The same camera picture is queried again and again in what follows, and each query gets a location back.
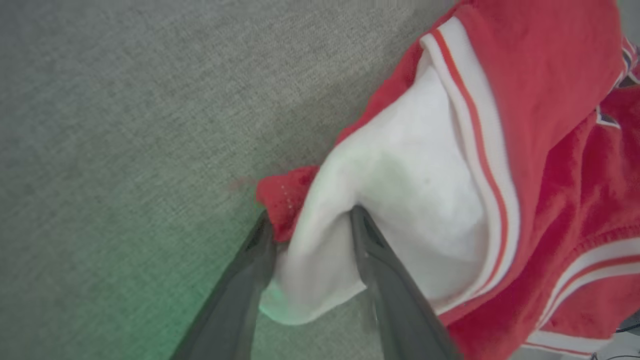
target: clothing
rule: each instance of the clothing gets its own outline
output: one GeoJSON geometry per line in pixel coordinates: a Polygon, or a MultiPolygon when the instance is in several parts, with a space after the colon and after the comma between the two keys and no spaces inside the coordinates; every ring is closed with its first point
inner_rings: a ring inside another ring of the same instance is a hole
{"type": "Polygon", "coordinates": [[[613,1],[458,3],[322,167],[259,183],[291,240],[262,310],[307,322],[364,289],[363,204],[465,358],[590,356],[640,307],[636,65],[613,1]]]}

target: folded garment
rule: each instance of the folded garment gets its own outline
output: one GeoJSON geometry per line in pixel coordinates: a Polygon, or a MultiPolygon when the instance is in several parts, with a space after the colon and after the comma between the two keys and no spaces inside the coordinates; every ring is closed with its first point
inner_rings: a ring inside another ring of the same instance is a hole
{"type": "Polygon", "coordinates": [[[640,67],[614,1],[458,3],[321,167],[263,179],[261,309],[312,321],[364,289],[361,204],[467,359],[590,356],[640,307],[640,67]]]}

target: red fabric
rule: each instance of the red fabric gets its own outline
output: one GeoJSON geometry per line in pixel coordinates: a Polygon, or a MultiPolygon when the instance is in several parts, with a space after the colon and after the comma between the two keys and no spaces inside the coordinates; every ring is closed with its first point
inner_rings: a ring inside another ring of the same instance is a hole
{"type": "MultiPolygon", "coordinates": [[[[570,264],[591,249],[640,236],[640,86],[611,91],[630,66],[621,49],[636,51],[624,40],[621,46],[614,1],[464,2],[435,27],[451,16],[467,30],[497,102],[520,239],[498,286],[440,318],[466,359],[506,359],[536,330],[570,264]],[[620,128],[597,121],[598,105],[600,116],[620,128]]],[[[421,53],[415,42],[338,142],[411,86],[421,53]]],[[[257,198],[277,241],[290,239],[316,172],[301,168],[259,183],[257,198]]],[[[638,275],[591,283],[565,300],[543,329],[603,338],[640,307],[637,284],[638,275]],[[585,331],[589,325],[595,328],[585,331]]]]}

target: red stripe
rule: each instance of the red stripe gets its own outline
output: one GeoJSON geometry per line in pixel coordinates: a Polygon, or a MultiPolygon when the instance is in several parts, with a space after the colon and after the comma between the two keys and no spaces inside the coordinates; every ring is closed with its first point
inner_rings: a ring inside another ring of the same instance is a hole
{"type": "Polygon", "coordinates": [[[542,317],[542,319],[546,319],[546,317],[549,315],[549,313],[551,311],[553,311],[554,306],[556,305],[556,302],[558,301],[558,299],[560,299],[560,295],[562,295],[562,293],[569,287],[571,286],[571,284],[573,284],[577,279],[587,275],[590,272],[594,272],[597,271],[599,269],[602,268],[608,268],[610,266],[617,266],[617,265],[626,265],[626,264],[631,264],[631,263],[640,263],[640,255],[633,255],[633,256],[625,256],[623,258],[615,258],[615,259],[609,259],[609,260],[605,260],[605,261],[601,261],[599,263],[595,263],[592,264],[591,266],[587,266],[586,268],[582,269],[581,271],[579,271],[577,274],[575,274],[574,276],[572,276],[563,286],[562,288],[560,288],[560,291],[558,292],[558,294],[556,295],[556,298],[554,299],[554,301],[551,303],[551,306],[549,307],[549,310],[545,313],[545,316],[542,317]]]}
{"type": "Polygon", "coordinates": [[[493,280],[504,258],[504,251],[507,246],[507,230],[508,230],[507,208],[504,205],[504,199],[502,198],[502,194],[498,189],[498,184],[495,182],[495,179],[493,178],[493,174],[491,173],[491,170],[489,168],[489,162],[486,158],[486,153],[484,150],[484,141],[482,137],[482,125],[480,123],[480,116],[478,115],[476,104],[471,98],[471,95],[469,94],[469,91],[467,90],[465,83],[462,81],[462,77],[458,72],[458,68],[456,68],[456,63],[453,61],[453,57],[451,56],[451,53],[449,52],[449,48],[447,47],[444,37],[442,37],[442,34],[440,33],[439,29],[434,30],[433,37],[436,39],[436,42],[440,47],[440,51],[442,52],[442,57],[444,58],[444,62],[447,64],[447,67],[449,68],[449,74],[451,75],[451,78],[453,79],[454,83],[456,83],[456,86],[460,90],[462,97],[465,99],[465,102],[467,103],[467,108],[469,109],[469,114],[471,116],[471,123],[474,128],[474,138],[476,139],[476,147],[478,151],[478,158],[480,160],[480,167],[482,168],[484,177],[489,183],[489,187],[493,192],[493,196],[495,196],[495,200],[498,203],[498,210],[500,211],[500,249],[498,251],[498,258],[495,262],[495,266],[493,267],[493,270],[491,271],[491,274],[489,275],[489,279],[487,279],[487,281],[476,292],[476,293],[479,293],[489,284],[489,282],[493,280]]]}
{"type": "Polygon", "coordinates": [[[547,350],[553,350],[553,351],[560,351],[560,352],[568,352],[569,354],[575,354],[575,355],[582,355],[582,356],[590,356],[591,352],[581,352],[581,351],[575,351],[575,350],[567,350],[565,348],[557,348],[557,347],[548,347],[546,345],[540,345],[540,344],[532,344],[529,342],[525,342],[524,345],[529,345],[531,347],[541,347],[547,350]]]}

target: black cable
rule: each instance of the black cable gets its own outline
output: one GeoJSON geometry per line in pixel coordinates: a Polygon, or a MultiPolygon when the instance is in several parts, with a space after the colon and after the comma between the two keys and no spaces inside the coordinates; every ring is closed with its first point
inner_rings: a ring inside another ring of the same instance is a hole
{"type": "Polygon", "coordinates": [[[640,327],[640,323],[637,323],[635,325],[631,325],[631,326],[628,326],[628,327],[624,327],[622,329],[618,329],[618,330],[616,330],[616,332],[627,332],[629,330],[633,330],[633,329],[636,329],[638,327],[640,327]]]}
{"type": "Polygon", "coordinates": [[[610,357],[607,360],[613,360],[613,359],[617,359],[619,357],[636,357],[638,359],[640,359],[640,356],[633,356],[633,355],[618,355],[618,356],[614,356],[614,357],[610,357]]]}

